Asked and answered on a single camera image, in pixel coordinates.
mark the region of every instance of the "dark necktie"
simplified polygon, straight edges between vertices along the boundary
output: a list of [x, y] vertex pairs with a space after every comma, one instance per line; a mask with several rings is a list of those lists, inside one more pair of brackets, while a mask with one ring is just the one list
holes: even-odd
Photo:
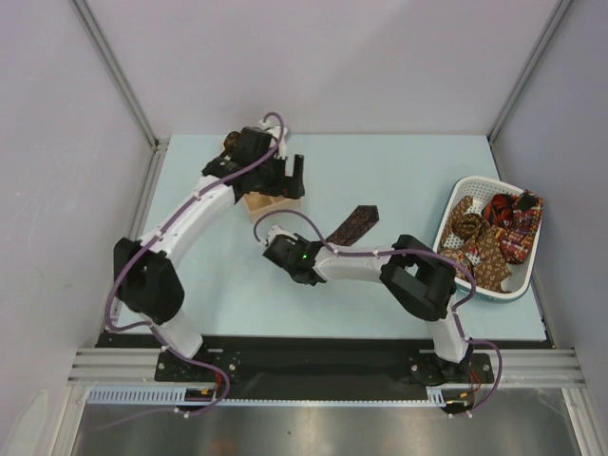
[[378, 206], [357, 206], [347, 219], [329, 235], [327, 241], [350, 247], [362, 238], [379, 219]]

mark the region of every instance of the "wire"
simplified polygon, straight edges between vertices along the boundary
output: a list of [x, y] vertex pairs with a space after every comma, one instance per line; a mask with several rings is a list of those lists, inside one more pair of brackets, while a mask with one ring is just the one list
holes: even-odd
[[473, 406], [473, 408], [470, 410], [470, 411], [473, 411], [473, 410], [476, 410], [479, 407], [481, 407], [483, 404], [485, 404], [489, 400], [489, 398], [498, 389], [498, 386], [501, 383], [501, 378], [503, 377], [503, 363], [504, 363], [504, 361], [503, 361], [503, 355], [501, 354], [501, 351], [496, 346], [496, 344], [494, 344], [494, 342], [490, 342], [489, 340], [482, 340], [482, 339], [469, 339], [467, 342], [470, 345], [489, 347], [494, 352], [496, 352], [496, 356], [498, 358], [498, 368], [497, 368], [497, 371], [496, 371], [496, 377], [494, 379], [494, 384], [492, 385], [492, 388], [490, 389], [489, 393], [484, 397], [484, 399], [482, 399], [480, 402], [478, 402], [477, 404], [475, 404], [475, 406]]
[[298, 217], [306, 220], [306, 222], [309, 225], [311, 225], [311, 228], [313, 228], [314, 232], [316, 233], [316, 235], [319, 238], [319, 240], [321, 241], [321, 243], [325, 246], [325, 248], [332, 251], [338, 257], [376, 257], [376, 256], [389, 257], [389, 256], [393, 256], [393, 255], [417, 255], [420, 257], [430, 257], [430, 258], [434, 258], [434, 259], [443, 261], [444, 263], [446, 263], [446, 264], [450, 265], [451, 267], [457, 269], [458, 271], [462, 272], [465, 275], [468, 283], [471, 284], [470, 291], [464, 298], [462, 298], [460, 301], [458, 301], [456, 304], [454, 304], [453, 311], [458, 309], [460, 306], [462, 306], [466, 302], [470, 301], [473, 298], [473, 296], [477, 293], [477, 286], [475, 285], [475, 279], [473, 278], [473, 275], [471, 274], [471, 272], [469, 272], [468, 269], [465, 268], [465, 266], [463, 266], [460, 263], [457, 263], [456, 261], [454, 261], [450, 258], [446, 258], [445, 256], [442, 256], [440, 254], [436, 254], [435, 252], [430, 252], [428, 250], [420, 250], [420, 249], [398, 249], [398, 250], [385, 250], [385, 251], [380, 251], [380, 252], [344, 252], [344, 251], [341, 251], [341, 250], [337, 249], [336, 247], [332, 246], [327, 240], [325, 240], [325, 237], [321, 233], [321, 230], [319, 230], [318, 226], [316, 226], [316, 224], [308, 216], [306, 216], [305, 214], [302, 214], [299, 211], [295, 211], [294, 209], [276, 209], [275, 211], [271, 211], [268, 214], [264, 214], [262, 217], [260, 217], [254, 224], [254, 238], [256, 238], [257, 242], [261, 242], [261, 239], [260, 239], [259, 235], [257, 234], [257, 227], [259, 226], [259, 224], [263, 220], [267, 219], [268, 217], [275, 216], [276, 214], [292, 214], [292, 215], [298, 216]]
[[[205, 186], [204, 188], [202, 188], [201, 190], [199, 190], [198, 195], [196, 197], [192, 197], [190, 199], [188, 199], [174, 214], [173, 216], [171, 216], [171, 218], [161, 227], [160, 229], [160, 235], [162, 236], [164, 233], [167, 232], [167, 230], [173, 225], [173, 223], [176, 222], [176, 220], [178, 220], [181, 215], [183, 215], [183, 213], [190, 207], [192, 206], [195, 202], [197, 202], [201, 196], [203, 196], [204, 194], [206, 194], [209, 190], [217, 187], [218, 185], [221, 185], [227, 181], [231, 181], [232, 179], [235, 179], [245, 173], [248, 173], [249, 171], [251, 171], [252, 169], [260, 166], [262, 163], [266, 162], [267, 160], [269, 160], [277, 151], [278, 148], [280, 146], [281, 141], [283, 140], [283, 135], [285, 133], [285, 123], [283, 122], [283, 118], [276, 112], [269, 112], [267, 113], [264, 118], [263, 118], [263, 122], [266, 122], [268, 120], [268, 118], [270, 117], [274, 117], [276, 118], [276, 120], [278, 121], [279, 124], [279, 133], [278, 133], [278, 138], [275, 139], [275, 144], [268, 149], [268, 152], [266, 152], [266, 154], [264, 154], [261, 158], [257, 159], [256, 161], [254, 161], [253, 163], [245, 166], [244, 168], [242, 168], [241, 170], [230, 174], [224, 178], [218, 179], [213, 181], [212, 183], [210, 183], [209, 185]], [[150, 328], [150, 331], [155, 335], [155, 337], [161, 342], [161, 344], [163, 346], [166, 346], [167, 344], [164, 342], [164, 340], [162, 339], [161, 335], [152, 327], [152, 325], [147, 322], [147, 321], [141, 321], [141, 322], [137, 322], [137, 323], [132, 323], [130, 325], [126, 325], [126, 326], [116, 326], [114, 324], [114, 322], [112, 321], [112, 304], [114, 302], [114, 299], [116, 298], [116, 293], [118, 292], [118, 289], [121, 287], [124, 279], [126, 278], [126, 276], [128, 275], [129, 271], [133, 268], [133, 266], [143, 257], [143, 255], [148, 252], [150, 250], [150, 248], [160, 239], [160, 237], [158, 235], [153, 236], [150, 240], [148, 240], [143, 246], [142, 248], [140, 248], [140, 250], [138, 250], [136, 252], [136, 254], [130, 258], [126, 264], [124, 265], [124, 267], [121, 269], [121, 271], [119, 272], [119, 274], [117, 275], [116, 279], [114, 280], [114, 283], [112, 285], [112, 288], [110, 290], [110, 293], [107, 296], [107, 300], [105, 301], [105, 309], [104, 309], [104, 319], [105, 319], [105, 325], [108, 327], [108, 329], [113, 332], [113, 333], [122, 333], [124, 331], [127, 330], [132, 330], [133, 328], [138, 328], [140, 326], [145, 326]], [[185, 412], [183, 415], [184, 417], [187, 416], [197, 416], [200, 415], [210, 409], [213, 409], [219, 402], [221, 402], [222, 400], [224, 400], [227, 396], [228, 393], [230, 392], [230, 378], [228, 377], [228, 375], [226, 374], [226, 372], [224, 372], [222, 369], [217, 368], [216, 366], [213, 366], [212, 364], [207, 364], [207, 363], [202, 363], [200, 361], [196, 361], [194, 359], [188, 358], [186, 356], [183, 356], [181, 353], [179, 353], [178, 351], [172, 349], [171, 347], [168, 348], [168, 351], [171, 352], [174, 356], [178, 357], [179, 359], [181, 359], [182, 361], [192, 364], [194, 366], [198, 366], [201, 368], [205, 368], [211, 371], [214, 371], [216, 373], [216, 375], [219, 375], [221, 378], [223, 378], [224, 382], [225, 382], [225, 387], [224, 387], [224, 391], [222, 393], [222, 395], [216, 399], [214, 402], [212, 402], [211, 404], [205, 406], [204, 408], [201, 408], [200, 410], [197, 411], [192, 411], [192, 412]], [[107, 425], [103, 425], [101, 427], [97, 427], [98, 430], [102, 430], [102, 429], [106, 429], [106, 428], [112, 428], [114, 426], [123, 424], [123, 423], [127, 423], [130, 422], [132, 420], [135, 420], [137, 418], [146, 416], [146, 415], [150, 415], [153, 413], [159, 413], [159, 412], [167, 412], [167, 411], [173, 411], [172, 408], [152, 408], [151, 410], [146, 410], [144, 412], [140, 412], [137, 413], [135, 415], [131, 415], [128, 416], [126, 418], [123, 418], [121, 420], [118, 421], [114, 421], [112, 423], [108, 423]]]
[[475, 388], [473, 390], [473, 393], [479, 391], [482, 388], [482, 379], [479, 378], [479, 375], [477, 374], [477, 372], [475, 370], [472, 370], [469, 374], [470, 378], [471, 378], [471, 389], [473, 389], [472, 387], [474, 387], [473, 382], [477, 382], [477, 388]]
[[471, 289], [467, 296], [465, 296], [463, 299], [461, 299], [460, 301], [458, 301], [456, 304], [454, 304], [452, 306], [452, 314], [454, 316], [454, 322], [456, 324], [458, 334], [461, 336], [461, 338], [465, 342], [467, 342], [470, 345], [486, 346], [486, 347], [491, 348], [492, 350], [494, 350], [496, 352], [496, 355], [498, 357], [498, 370], [496, 373], [496, 379], [494, 381], [494, 384], [492, 385], [490, 392], [487, 394], [487, 396], [484, 399], [482, 399], [481, 402], [476, 404], [471, 410], [478, 409], [479, 407], [481, 407], [484, 403], [487, 402], [487, 400], [490, 398], [490, 396], [492, 396], [492, 394], [494, 394], [494, 392], [498, 388], [498, 386], [501, 382], [501, 378], [503, 376], [503, 356], [501, 355], [501, 351], [499, 350], [499, 348], [494, 343], [490, 342], [489, 340], [470, 339], [470, 338], [467, 338], [465, 335], [465, 330], [463, 329], [463, 325], [460, 321], [460, 317], [456, 313], [456, 310], [473, 298], [475, 293], [477, 293], [477, 286], [475, 284], [475, 279], [473, 278], [472, 274], [462, 264], [459, 264], [456, 261], [453, 261], [452, 259], [446, 258], [445, 256], [441, 256], [434, 252], [429, 252], [426, 250], [417, 250], [417, 249], [398, 249], [398, 250], [387, 250], [387, 251], [382, 251], [382, 252], [343, 252], [343, 251], [340, 251], [339, 249], [337, 249], [336, 247], [333, 247], [327, 240], [325, 240], [325, 237], [323, 236], [323, 234], [321, 233], [319, 228], [309, 217], [307, 217], [305, 214], [302, 214], [301, 212], [295, 211], [293, 209], [277, 209], [275, 211], [269, 212], [268, 214], [264, 214], [262, 217], [260, 217], [257, 220], [257, 222], [254, 224], [254, 237], [256, 238], [257, 242], [261, 242], [260, 237], [257, 235], [257, 227], [259, 226], [259, 224], [263, 220], [267, 219], [268, 217], [274, 216], [276, 214], [293, 214], [295, 216], [301, 217], [302, 219], [306, 220], [308, 222], [308, 224], [311, 225], [311, 227], [313, 228], [314, 232], [316, 233], [316, 235], [319, 238], [319, 240], [321, 241], [321, 243], [327, 249], [334, 252], [339, 257], [375, 257], [376, 255], [378, 255], [379, 257], [386, 257], [386, 256], [392, 256], [392, 255], [418, 255], [421, 257], [431, 257], [431, 258], [438, 259], [440, 261], [443, 261], [446, 264], [449, 264], [453, 268], [456, 268], [460, 272], [462, 272], [465, 275], [466, 280], [470, 283]]
[[[263, 121], [266, 122], [268, 120], [269, 117], [274, 117], [277, 119], [278, 124], [280, 126], [280, 130], [278, 133], [278, 138], [275, 141], [275, 145], [273, 145], [270, 149], [268, 149], [268, 152], [266, 152], [266, 154], [264, 154], [261, 158], [257, 159], [256, 161], [254, 161], [253, 163], [245, 166], [243, 169], [230, 174], [224, 178], [218, 179], [218, 180], [214, 180], [212, 183], [210, 183], [209, 185], [207, 185], [206, 187], [202, 188], [199, 192], [198, 192], [198, 196], [197, 197], [191, 197], [190, 199], [188, 199], [174, 214], [173, 216], [171, 216], [171, 218], [161, 227], [160, 229], [160, 233], [161, 235], [163, 235], [164, 233], [167, 232], [167, 230], [173, 225], [173, 223], [176, 222], [177, 219], [179, 219], [181, 217], [181, 215], [183, 215], [183, 213], [190, 207], [192, 206], [192, 204], [194, 204], [195, 202], [197, 202], [199, 200], [199, 198], [201, 196], [203, 196], [205, 193], [207, 193], [209, 190], [217, 187], [218, 185], [222, 185], [223, 183], [227, 182], [227, 181], [231, 181], [232, 179], [237, 178], [238, 176], [241, 176], [245, 173], [248, 173], [249, 171], [251, 171], [252, 169], [260, 166], [262, 163], [266, 162], [268, 159], [270, 159], [278, 150], [278, 147], [280, 145], [280, 142], [283, 140], [283, 135], [285, 132], [285, 123], [283, 122], [283, 118], [276, 112], [269, 112], [264, 116]], [[137, 251], [137, 253], [131, 258], [129, 259], [129, 261], [127, 261], [127, 263], [124, 265], [123, 269], [119, 272], [119, 274], [116, 277], [116, 280], [114, 280], [114, 284], [112, 285], [112, 288], [110, 290], [110, 293], [107, 296], [107, 300], [105, 301], [105, 325], [113, 332], [113, 333], [122, 333], [124, 331], [127, 330], [132, 330], [133, 328], [139, 328], [140, 326], [146, 326], [146, 327], [150, 327], [150, 323], [147, 321], [141, 321], [138, 323], [131, 323], [130, 325], [126, 325], [126, 326], [122, 326], [122, 327], [118, 327], [114, 324], [114, 322], [112, 321], [112, 304], [114, 302], [114, 299], [116, 297], [116, 293], [118, 292], [118, 289], [121, 287], [124, 279], [126, 278], [126, 276], [128, 275], [129, 271], [133, 268], [133, 266], [135, 265], [135, 263], [137, 263], [141, 257], [143, 257], [143, 255], [150, 250], [150, 248], [152, 248], [152, 246], [159, 240], [159, 236], [154, 236], [152, 237], [148, 242], [146, 242], [142, 248], [140, 250]]]

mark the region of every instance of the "metal frame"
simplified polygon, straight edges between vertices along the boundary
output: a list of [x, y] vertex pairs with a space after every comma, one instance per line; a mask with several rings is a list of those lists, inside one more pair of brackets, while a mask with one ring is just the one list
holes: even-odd
[[124, 76], [123, 69], [119, 65], [118, 60], [114, 56], [114, 52], [112, 52], [112, 48], [105, 39], [104, 33], [99, 27], [99, 23], [95, 19], [91, 7], [86, 0], [69, 0], [69, 2], [80, 18], [93, 46], [97, 49], [100, 59], [112, 78], [116, 89], [126, 101], [127, 108], [133, 115], [138, 128], [150, 144], [150, 147], [155, 147], [157, 145], [157, 138], [152, 130], [152, 126], [150, 126], [150, 122], [145, 117], [145, 113], [133, 92], [131, 84]]
[[589, 391], [564, 389], [562, 393], [582, 456], [608, 454], [608, 446], [599, 429], [598, 417], [591, 405]]
[[[137, 238], [143, 231], [145, 220], [147, 219], [150, 206], [152, 205], [152, 197], [154, 196], [154, 190], [159, 181], [161, 175], [162, 163], [169, 147], [169, 139], [161, 139], [156, 141], [156, 145], [153, 148], [153, 153], [150, 156], [150, 160], [143, 176], [142, 186], [138, 192], [138, 198], [135, 205], [135, 211], [133, 218], [129, 223], [129, 228], [126, 235], [129, 238]], [[112, 318], [118, 318], [123, 303], [118, 299], [114, 299], [112, 303], [112, 309], [110, 314]], [[105, 329], [105, 323], [103, 322], [100, 326], [100, 333]]]
[[494, 122], [490, 132], [487, 135], [487, 139], [490, 143], [490, 146], [496, 142], [496, 139], [501, 134], [506, 121], [508, 121], [511, 113], [515, 110], [515, 106], [522, 98], [523, 93], [525, 92], [528, 84], [532, 80], [532, 77], [536, 73], [539, 68], [539, 65], [542, 61], [542, 57], [549, 49], [549, 46], [553, 42], [554, 37], [556, 36], [558, 30], [563, 24], [564, 19], [566, 18], [568, 12], [571, 10], [572, 6], [575, 4], [575, 0], [560, 0], [556, 7], [553, 9], [551, 17], [547, 21], [544, 29], [539, 37], [538, 41], [534, 45], [532, 49], [532, 53], [528, 57], [525, 65], [523, 66], [523, 70], [518, 77], [517, 83], [511, 90], [506, 102], [501, 109], [501, 112]]
[[47, 452], [48, 455], [67, 456], [71, 454], [89, 391], [90, 387], [66, 388], [63, 416], [57, 427], [52, 448]]
[[[489, 354], [494, 370], [498, 359]], [[69, 374], [69, 386], [139, 386], [182, 387], [187, 383], [156, 382], [154, 374], [160, 349], [80, 349]], [[503, 379], [500, 389], [585, 388], [579, 361], [574, 350], [502, 350]], [[468, 388], [468, 385], [445, 385], [445, 389]]]

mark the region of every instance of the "necktie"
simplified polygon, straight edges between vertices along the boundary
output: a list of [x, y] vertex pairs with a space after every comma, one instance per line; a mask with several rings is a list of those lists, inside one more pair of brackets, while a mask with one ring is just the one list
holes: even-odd
[[525, 191], [513, 203], [513, 221], [501, 238], [501, 252], [507, 263], [522, 264], [539, 231], [542, 198]]
[[473, 204], [472, 197], [464, 197], [449, 214], [446, 228], [441, 236], [444, 247], [450, 235], [461, 239], [464, 244], [459, 249], [449, 249], [440, 253], [456, 259], [467, 269], [472, 269], [477, 285], [493, 292], [502, 292], [501, 282], [511, 275], [506, 266], [498, 239], [500, 228], [490, 226], [479, 214], [466, 211]]
[[332, 244], [350, 247], [362, 238], [379, 219], [378, 206], [357, 206], [326, 240]]

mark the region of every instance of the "light blue table surface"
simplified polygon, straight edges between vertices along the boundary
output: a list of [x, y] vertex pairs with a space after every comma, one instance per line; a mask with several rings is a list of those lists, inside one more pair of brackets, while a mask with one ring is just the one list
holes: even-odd
[[[222, 141], [223, 136], [172, 137], [146, 231], [188, 195]], [[305, 156], [302, 210], [323, 233], [331, 233], [357, 204], [378, 206], [380, 221], [355, 244], [360, 246], [392, 244], [401, 234], [432, 245], [454, 183], [471, 175], [497, 178], [482, 136], [294, 135], [289, 152]], [[286, 215], [264, 221], [260, 234], [273, 223], [314, 238], [303, 220]], [[241, 201], [209, 227], [178, 268], [184, 309], [201, 333], [429, 338], [425, 322], [410, 316], [380, 284], [292, 282], [262, 257], [252, 227]], [[506, 304], [476, 298], [459, 312], [473, 337], [545, 338], [531, 289]], [[123, 307], [119, 323], [137, 318]]]

